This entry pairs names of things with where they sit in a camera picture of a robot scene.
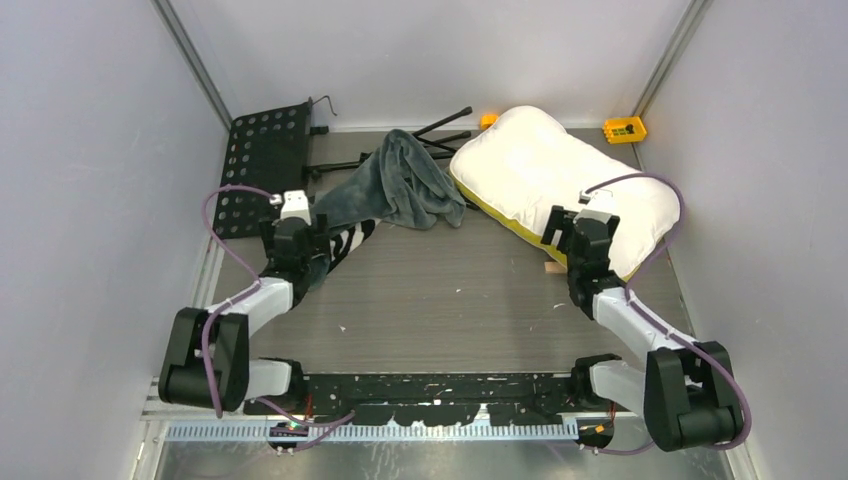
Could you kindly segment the white yellow black pillow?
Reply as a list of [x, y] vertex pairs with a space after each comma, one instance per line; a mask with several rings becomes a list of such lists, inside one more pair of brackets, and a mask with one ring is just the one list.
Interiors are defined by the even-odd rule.
[[610, 267], [623, 279], [654, 251], [680, 218], [673, 190], [569, 134], [534, 106], [507, 110], [463, 145], [449, 164], [461, 193], [501, 225], [541, 247], [550, 211], [582, 209], [581, 192], [599, 185], [620, 219]]

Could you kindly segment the grey fluffy pillowcase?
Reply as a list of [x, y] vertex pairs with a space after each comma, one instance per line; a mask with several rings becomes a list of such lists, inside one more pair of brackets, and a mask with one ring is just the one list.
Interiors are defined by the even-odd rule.
[[390, 131], [347, 179], [310, 204], [311, 219], [327, 227], [329, 250], [313, 255], [307, 285], [295, 290], [293, 304], [319, 287], [378, 224], [428, 230], [442, 219], [457, 228], [465, 211], [457, 186], [431, 154], [412, 134]]

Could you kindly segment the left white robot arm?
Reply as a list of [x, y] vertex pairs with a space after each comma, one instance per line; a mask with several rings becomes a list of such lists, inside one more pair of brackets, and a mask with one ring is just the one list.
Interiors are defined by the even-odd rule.
[[268, 397], [284, 414], [305, 405], [307, 389], [298, 380], [298, 363], [252, 358], [250, 339], [308, 293], [314, 277], [312, 260], [329, 250], [327, 219], [311, 213], [302, 190], [252, 191], [276, 211], [260, 228], [266, 267], [252, 271], [251, 284], [236, 295], [176, 313], [158, 379], [158, 396], [164, 403], [208, 408], [218, 417], [260, 397]]

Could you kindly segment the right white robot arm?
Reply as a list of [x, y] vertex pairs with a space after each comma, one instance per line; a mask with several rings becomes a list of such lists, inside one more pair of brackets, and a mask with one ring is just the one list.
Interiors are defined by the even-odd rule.
[[611, 267], [620, 223], [606, 209], [611, 200], [581, 201], [578, 211], [551, 207], [541, 242], [565, 256], [572, 303], [644, 366], [612, 354], [582, 358], [572, 370], [572, 400], [589, 411], [609, 400], [640, 415], [653, 444], [666, 452], [737, 445], [750, 423], [728, 351], [681, 333], [638, 299]]

